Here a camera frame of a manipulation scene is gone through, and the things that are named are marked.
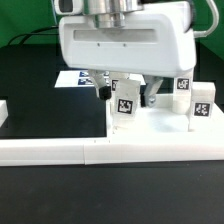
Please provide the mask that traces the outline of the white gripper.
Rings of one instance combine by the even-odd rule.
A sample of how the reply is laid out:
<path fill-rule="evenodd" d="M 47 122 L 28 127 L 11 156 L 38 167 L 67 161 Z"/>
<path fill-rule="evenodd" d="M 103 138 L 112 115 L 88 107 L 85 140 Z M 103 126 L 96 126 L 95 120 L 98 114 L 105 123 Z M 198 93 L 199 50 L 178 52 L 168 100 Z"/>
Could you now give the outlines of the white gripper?
<path fill-rule="evenodd" d="M 76 1 L 70 7 L 60 3 L 58 13 L 64 61 L 92 69 L 89 76 L 101 100 L 111 98 L 104 71 L 143 74 L 141 106 L 152 108 L 162 77 L 185 74 L 196 65 L 189 1 Z"/>

